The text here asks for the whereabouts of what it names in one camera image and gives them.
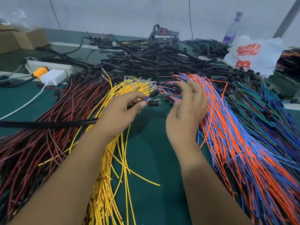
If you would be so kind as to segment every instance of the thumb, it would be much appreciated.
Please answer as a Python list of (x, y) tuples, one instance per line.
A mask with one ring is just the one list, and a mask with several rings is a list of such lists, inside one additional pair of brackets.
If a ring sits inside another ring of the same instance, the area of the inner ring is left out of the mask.
[(137, 102), (127, 112), (133, 116), (133, 118), (141, 112), (141, 110), (147, 105), (145, 101)]
[(180, 105), (181, 105), (181, 102), (179, 101), (176, 101), (172, 107), (172, 109), (170, 110), (170, 113), (169, 113), (169, 117), (172, 117), (172, 118), (178, 118), (177, 114), (178, 114), (178, 110), (180, 108)]

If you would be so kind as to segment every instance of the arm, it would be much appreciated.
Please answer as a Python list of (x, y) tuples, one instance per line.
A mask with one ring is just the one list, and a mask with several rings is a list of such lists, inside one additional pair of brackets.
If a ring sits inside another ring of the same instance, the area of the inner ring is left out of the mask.
[(127, 104), (137, 102), (137, 98), (143, 99), (145, 95), (133, 91), (114, 97), (97, 123), (81, 137), (72, 153), (10, 225), (81, 225), (106, 146), (146, 106), (142, 101), (127, 110)]
[(252, 224), (230, 196), (197, 145), (198, 124), (207, 112), (208, 99), (194, 82), (178, 82), (182, 102), (171, 109), (166, 131), (178, 158), (193, 225)]

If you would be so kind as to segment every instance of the white wall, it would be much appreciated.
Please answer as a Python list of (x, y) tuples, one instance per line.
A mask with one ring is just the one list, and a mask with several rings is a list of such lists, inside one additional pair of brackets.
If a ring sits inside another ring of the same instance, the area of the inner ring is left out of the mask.
[[(154, 24), (190, 39), (188, 0), (51, 0), (62, 29), (148, 37)], [(271, 38), (295, 0), (190, 0), (194, 38), (222, 40), (235, 12), (239, 35)]]
[(298, 13), (282, 39), (287, 46), (300, 46), (300, 13)]
[(23, 21), (28, 26), (59, 29), (49, 0), (0, 0), (0, 18), (5, 21), (16, 21), (13, 12), (22, 9), (26, 14)]

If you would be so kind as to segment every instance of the purple bottle cap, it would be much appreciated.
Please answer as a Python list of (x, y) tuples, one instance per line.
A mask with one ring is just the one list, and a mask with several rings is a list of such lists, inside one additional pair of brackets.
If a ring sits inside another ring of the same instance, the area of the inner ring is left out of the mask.
[(244, 12), (236, 12), (236, 17), (234, 20), (239, 21), (241, 19), (241, 16), (243, 15)]

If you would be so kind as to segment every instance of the yellow wire bundle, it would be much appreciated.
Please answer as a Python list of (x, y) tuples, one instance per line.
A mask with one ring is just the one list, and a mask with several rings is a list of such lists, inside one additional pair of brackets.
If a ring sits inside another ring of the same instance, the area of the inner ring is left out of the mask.
[[(101, 115), (105, 106), (108, 104), (108, 102), (114, 96), (122, 95), (127, 92), (134, 91), (134, 90), (142, 92), (143, 94), (148, 96), (149, 93), (153, 90), (153, 84), (151, 84), (149, 81), (139, 80), (135, 77), (129, 77), (128, 80), (123, 81), (122, 83), (118, 84), (115, 87), (113, 87), (109, 78), (108, 78), (108, 81), (110, 82), (110, 85), (112, 87), (111, 91), (95, 107), (95, 109), (91, 112), (89, 117), (94, 113), (94, 111), (98, 108), (98, 106), (103, 102), (101, 107), (98, 109), (98, 112), (94, 116), (95, 118), (98, 118)], [(92, 126), (93, 125), (89, 125), (88, 128), (86, 129), (86, 131), (88, 131)], [(133, 222), (134, 222), (134, 225), (136, 225), (134, 212), (133, 212), (133, 206), (132, 206), (131, 197), (130, 197), (127, 172), (129, 174), (133, 173), (151, 184), (160, 186), (159, 184), (149, 181), (129, 169), (127, 160), (126, 160), (127, 140), (128, 140), (129, 129), (130, 129), (130, 126), (128, 128), (127, 137), (126, 137), (125, 141), (124, 141), (123, 132), (122, 132), (118, 136), (114, 137), (105, 149), (104, 156), (102, 159), (102, 165), (101, 165), (100, 172), (99, 172), (99, 178), (97, 179), (97, 182), (94, 186), (94, 192), (89, 201), (89, 205), (88, 205), (88, 209), (87, 209), (88, 213), (86, 214), (86, 217), (89, 218), (89, 220), (88, 220), (89, 225), (94, 225), (94, 224), (109, 225), (110, 218), (111, 218), (113, 225), (124, 224), (124, 220), (121, 216), (121, 213), (118, 210), (118, 206), (115, 201), (115, 196), (118, 192), (118, 189), (119, 189), (121, 183), (123, 182), (122, 181), (123, 176), (124, 176), (124, 182), (125, 182), (125, 197), (126, 197), (126, 224), (127, 225), (129, 224), (129, 209), (128, 209), (128, 199), (129, 199)], [(80, 130), (81, 130), (81, 128), (79, 128), (75, 137), (73, 138), (70, 148), (68, 148), (65, 152), (68, 151), (70, 153), (72, 148), (77, 144), (77, 142), (75, 142), (75, 140), (77, 139), (77, 135), (79, 134)], [(119, 160), (114, 155), (114, 150), (115, 150), (116, 146), (118, 148), (118, 153), (120, 155), (121, 160)], [(114, 167), (112, 166), (113, 158), (122, 165), (122, 171), (121, 171), (120, 175), (117, 174)], [(49, 160), (39, 164), (39, 166), (46, 162), (49, 162), (51, 160), (52, 159), (49, 159)], [(115, 192), (113, 192), (112, 186), (111, 186), (111, 180), (112, 180), (111, 170), (113, 171), (115, 176), (119, 179), (119, 183), (117, 185)]]

